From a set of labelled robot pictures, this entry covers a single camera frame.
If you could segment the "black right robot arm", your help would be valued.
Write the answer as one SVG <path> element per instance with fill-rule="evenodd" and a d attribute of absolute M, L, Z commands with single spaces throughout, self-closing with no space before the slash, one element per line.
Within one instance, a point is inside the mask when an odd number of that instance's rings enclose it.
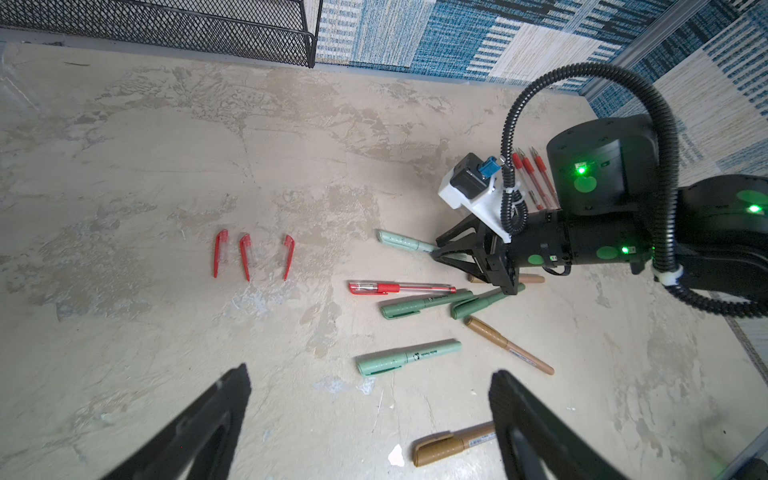
<path fill-rule="evenodd" d="M 520 272 L 566 275 L 575 265 L 621 263 L 640 273 L 652 256 L 658 147 L 647 115 L 598 119 L 547 146 L 558 207 L 534 209 L 523 232 L 500 221 L 504 191 L 495 158 L 466 155 L 440 196 L 468 216 L 437 239 L 433 258 L 513 294 Z M 767 181 L 721 175 L 676 191 L 676 256 L 682 285 L 763 301 L 767 297 Z"/>

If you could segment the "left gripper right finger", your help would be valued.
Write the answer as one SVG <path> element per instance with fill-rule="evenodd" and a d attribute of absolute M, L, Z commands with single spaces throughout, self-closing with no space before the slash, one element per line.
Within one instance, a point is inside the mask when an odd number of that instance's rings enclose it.
<path fill-rule="evenodd" d="M 493 373 L 488 398 L 509 479 L 625 477 L 510 372 Z"/>

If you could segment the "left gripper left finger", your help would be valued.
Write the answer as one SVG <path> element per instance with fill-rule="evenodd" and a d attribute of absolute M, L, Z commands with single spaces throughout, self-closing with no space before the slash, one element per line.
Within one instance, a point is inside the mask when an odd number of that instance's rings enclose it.
<path fill-rule="evenodd" d="M 228 370 L 107 479 L 226 479 L 251 394 L 247 366 Z"/>

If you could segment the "red pen cap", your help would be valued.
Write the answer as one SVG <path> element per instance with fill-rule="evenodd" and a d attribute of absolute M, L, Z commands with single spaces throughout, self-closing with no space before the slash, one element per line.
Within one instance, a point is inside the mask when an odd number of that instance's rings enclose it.
<path fill-rule="evenodd" d="M 244 270 L 245 279 L 247 282 L 251 281 L 250 276 L 250 251 L 252 247 L 251 237 L 249 234 L 244 234 L 239 240 L 239 250 L 241 256 L 241 262 Z"/>
<path fill-rule="evenodd" d="M 296 242 L 295 242 L 294 238 L 291 235 L 286 235 L 285 238 L 284 238 L 283 245 L 287 249 L 286 261 L 285 261 L 284 272 L 283 272 L 283 280 L 287 281 L 288 277 L 289 277 L 289 274 L 290 274 L 292 262 L 293 262 Z"/>
<path fill-rule="evenodd" d="M 213 259 L 213 276 L 217 278 L 221 270 L 221 266 L 227 260 L 227 250 L 229 242 L 229 231 L 227 229 L 220 230 L 214 243 L 214 259 Z"/>

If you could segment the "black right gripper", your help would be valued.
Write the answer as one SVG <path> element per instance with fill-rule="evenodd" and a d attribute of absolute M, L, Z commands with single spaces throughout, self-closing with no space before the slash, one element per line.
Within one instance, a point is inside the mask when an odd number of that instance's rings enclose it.
<path fill-rule="evenodd" d="M 504 243 L 490 227 L 470 214 L 437 238 L 436 249 L 430 256 L 438 263 L 498 287 L 505 295 L 519 293 L 522 268 L 538 267 L 553 276 L 568 276 L 573 264 L 562 210 L 530 215 L 524 233 L 511 243 Z"/>

